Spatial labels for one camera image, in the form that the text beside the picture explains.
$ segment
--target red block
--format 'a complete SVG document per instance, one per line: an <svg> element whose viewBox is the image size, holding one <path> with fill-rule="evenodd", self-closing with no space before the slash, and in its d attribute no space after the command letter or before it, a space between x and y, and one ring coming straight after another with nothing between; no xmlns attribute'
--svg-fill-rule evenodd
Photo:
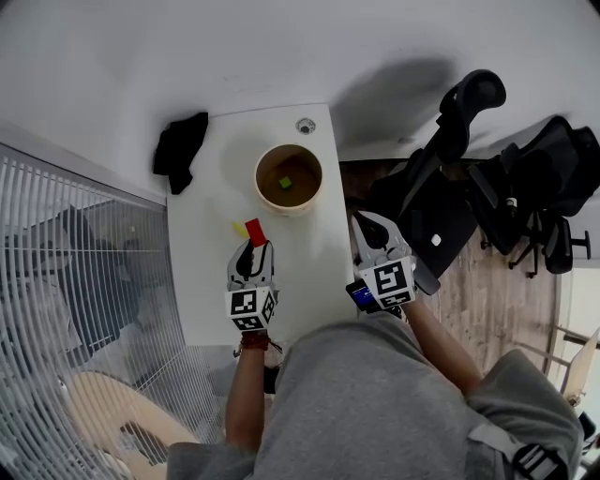
<svg viewBox="0 0 600 480"><path fill-rule="evenodd" d="M246 230L247 234L250 235L250 242L252 242L253 247L257 248L266 243L261 222L257 218L246 222Z"/></svg>

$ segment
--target person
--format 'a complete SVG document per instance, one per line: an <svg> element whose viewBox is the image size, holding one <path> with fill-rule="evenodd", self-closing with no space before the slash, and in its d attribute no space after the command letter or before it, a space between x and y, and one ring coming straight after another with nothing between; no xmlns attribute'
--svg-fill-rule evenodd
<svg viewBox="0 0 600 480"><path fill-rule="evenodd" d="M292 345L266 428L268 337L245 337L226 443L173 445L168 478L572 478L581 426L527 357L483 377L423 303L402 307L408 324L380 312Z"/></svg>

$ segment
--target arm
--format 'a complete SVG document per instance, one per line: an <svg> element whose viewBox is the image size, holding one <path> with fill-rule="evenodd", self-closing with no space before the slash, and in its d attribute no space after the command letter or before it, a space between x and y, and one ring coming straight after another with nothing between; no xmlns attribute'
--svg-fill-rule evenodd
<svg viewBox="0 0 600 480"><path fill-rule="evenodd" d="M521 350L503 356L469 394L467 403L520 442L556 452L568 466L568 478L574 477L583 446L581 423Z"/></svg>
<svg viewBox="0 0 600 480"><path fill-rule="evenodd" d="M422 302L411 302L403 305L402 309L426 359L464 396L469 395L482 380L471 356Z"/></svg>
<svg viewBox="0 0 600 480"><path fill-rule="evenodd" d="M227 443L258 452L264 428L264 350L242 349L225 411Z"/></svg>

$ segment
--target window blind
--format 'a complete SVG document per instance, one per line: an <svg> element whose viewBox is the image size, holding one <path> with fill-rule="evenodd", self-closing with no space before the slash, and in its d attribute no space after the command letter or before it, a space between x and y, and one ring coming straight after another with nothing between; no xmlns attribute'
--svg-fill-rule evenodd
<svg viewBox="0 0 600 480"><path fill-rule="evenodd" d="M231 361L185 345L165 207L4 145L0 159L0 463L164 477L169 444L220 440L211 362Z"/></svg>

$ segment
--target black cloth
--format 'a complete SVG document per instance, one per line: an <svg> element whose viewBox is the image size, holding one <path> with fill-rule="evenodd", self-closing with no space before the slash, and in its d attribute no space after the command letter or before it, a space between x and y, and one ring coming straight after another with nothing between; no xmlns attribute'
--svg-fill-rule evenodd
<svg viewBox="0 0 600 480"><path fill-rule="evenodd" d="M152 173L169 176L171 193L179 195L191 183L189 165L203 145L208 113L171 122L160 134Z"/></svg>

